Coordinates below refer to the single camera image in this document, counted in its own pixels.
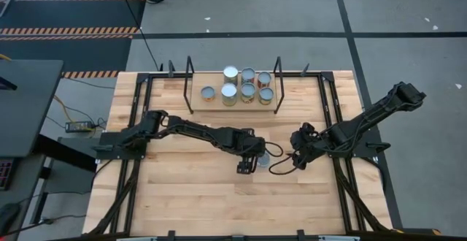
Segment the table leg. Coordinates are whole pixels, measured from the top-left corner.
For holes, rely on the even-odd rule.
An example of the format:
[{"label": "table leg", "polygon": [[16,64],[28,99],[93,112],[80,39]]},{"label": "table leg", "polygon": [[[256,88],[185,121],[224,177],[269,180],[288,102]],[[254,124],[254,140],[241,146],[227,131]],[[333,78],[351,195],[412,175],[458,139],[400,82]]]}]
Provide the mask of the table leg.
[{"label": "table leg", "polygon": [[89,172],[96,171],[97,164],[95,158],[62,145],[61,143],[42,134],[39,134],[37,138],[36,145],[34,146],[34,152],[44,154],[47,157],[63,161]]}]

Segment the black desk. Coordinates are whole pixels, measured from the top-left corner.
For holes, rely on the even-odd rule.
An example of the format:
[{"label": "black desk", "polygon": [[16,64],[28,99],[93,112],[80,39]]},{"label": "black desk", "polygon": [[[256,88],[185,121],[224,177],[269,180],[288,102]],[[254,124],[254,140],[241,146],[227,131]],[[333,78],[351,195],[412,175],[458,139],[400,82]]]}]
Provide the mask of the black desk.
[{"label": "black desk", "polygon": [[[0,90],[0,158],[16,158],[18,167],[7,191],[0,191],[0,207],[31,197],[44,173],[45,157],[94,172],[95,159],[39,134],[55,94],[62,61],[1,61],[0,76],[15,84],[15,91]],[[29,201],[21,204],[11,230],[21,228]],[[16,240],[17,234],[7,237]]]}]

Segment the can lid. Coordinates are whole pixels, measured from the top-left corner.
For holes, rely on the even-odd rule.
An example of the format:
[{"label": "can lid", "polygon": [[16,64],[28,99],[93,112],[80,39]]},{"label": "can lid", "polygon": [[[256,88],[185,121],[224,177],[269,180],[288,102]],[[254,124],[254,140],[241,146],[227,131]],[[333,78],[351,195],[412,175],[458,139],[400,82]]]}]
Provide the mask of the can lid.
[{"label": "can lid", "polygon": [[274,95],[274,92],[272,91],[271,88],[262,88],[260,89],[260,97],[265,100],[270,100],[272,99],[272,96]]},{"label": "can lid", "polygon": [[255,86],[252,83],[245,83],[242,85],[242,94],[245,96],[252,96],[255,94]]},{"label": "can lid", "polygon": [[258,79],[261,83],[270,83],[271,82],[271,74],[269,72],[261,72],[258,75]]},{"label": "can lid", "polygon": [[232,83],[226,83],[222,87],[222,95],[224,96],[235,96],[236,86]]},{"label": "can lid", "polygon": [[235,66],[226,66],[224,68],[224,75],[226,77],[236,77],[239,74],[239,70]]},{"label": "can lid", "polygon": [[214,94],[215,94],[214,88],[210,86],[206,86],[203,89],[201,89],[201,95],[203,96],[203,98],[207,98],[207,99],[212,98]]},{"label": "can lid", "polygon": [[252,68],[244,68],[242,70],[242,79],[251,80],[252,78],[255,78],[255,70]]}]

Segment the silver can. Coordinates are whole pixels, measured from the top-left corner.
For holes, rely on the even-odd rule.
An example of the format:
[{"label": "silver can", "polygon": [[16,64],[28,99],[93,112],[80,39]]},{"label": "silver can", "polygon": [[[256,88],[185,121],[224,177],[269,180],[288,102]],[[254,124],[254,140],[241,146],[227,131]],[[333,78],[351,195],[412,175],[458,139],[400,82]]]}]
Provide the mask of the silver can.
[{"label": "silver can", "polygon": [[260,103],[263,105],[271,104],[272,98],[274,97],[274,92],[272,88],[262,88],[260,89]]},{"label": "silver can", "polygon": [[269,87],[271,79],[271,74],[269,74],[269,72],[261,72],[258,74],[258,88]]},{"label": "silver can", "polygon": [[239,70],[235,66],[224,68],[224,84],[226,83],[232,83],[235,86],[239,83]]},{"label": "silver can", "polygon": [[252,83],[242,85],[242,101],[246,104],[252,103],[255,98],[256,88]]},{"label": "silver can", "polygon": [[255,70],[252,68],[244,68],[242,70],[242,85],[245,83],[254,83],[255,82]]},{"label": "silver can", "polygon": [[211,102],[214,100],[215,97],[215,91],[213,87],[206,86],[201,89],[201,97],[207,102]]},{"label": "silver can", "polygon": [[225,106],[234,106],[236,103],[236,86],[232,83],[226,83],[222,87],[222,103]]}]

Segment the wooden tray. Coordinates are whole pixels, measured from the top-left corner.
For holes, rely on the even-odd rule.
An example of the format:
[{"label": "wooden tray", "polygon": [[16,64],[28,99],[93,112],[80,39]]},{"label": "wooden tray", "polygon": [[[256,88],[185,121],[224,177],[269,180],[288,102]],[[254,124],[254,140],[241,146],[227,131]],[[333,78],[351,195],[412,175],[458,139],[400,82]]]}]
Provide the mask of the wooden tray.
[{"label": "wooden tray", "polygon": [[[225,106],[222,103],[221,89],[224,85],[224,75],[222,72],[195,72],[193,74],[191,86],[191,109],[193,111],[274,111],[277,108],[277,92],[276,92],[276,79],[274,74],[271,73],[270,88],[274,92],[272,101],[268,105],[263,105],[259,102],[258,87],[255,83],[256,93],[252,103],[246,104],[242,101],[241,79],[242,74],[239,73],[239,84],[237,85],[237,100],[234,106]],[[211,102],[206,102],[201,97],[201,89],[205,86],[211,86],[215,90],[215,98]]]}]

